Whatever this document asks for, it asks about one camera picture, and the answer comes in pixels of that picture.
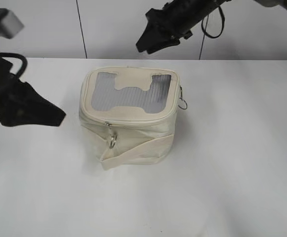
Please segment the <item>gray mesh panel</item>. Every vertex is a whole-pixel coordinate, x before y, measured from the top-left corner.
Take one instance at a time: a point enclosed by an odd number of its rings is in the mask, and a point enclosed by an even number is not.
[[[139,87],[115,89],[116,74],[99,73],[91,99],[93,109],[109,111],[116,106],[141,107],[148,114],[156,114],[166,106],[171,75],[152,76],[148,91]]]

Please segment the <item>d-ring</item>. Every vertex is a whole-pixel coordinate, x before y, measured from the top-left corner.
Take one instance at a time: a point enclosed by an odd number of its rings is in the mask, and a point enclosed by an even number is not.
[[[117,134],[114,134],[113,136],[110,137],[109,149],[112,149],[115,147],[116,140],[117,140]]]
[[[185,107],[181,107],[180,105],[178,105],[178,107],[182,110],[187,110],[187,108],[188,108],[187,102],[182,97],[180,97],[179,99],[185,103]]]

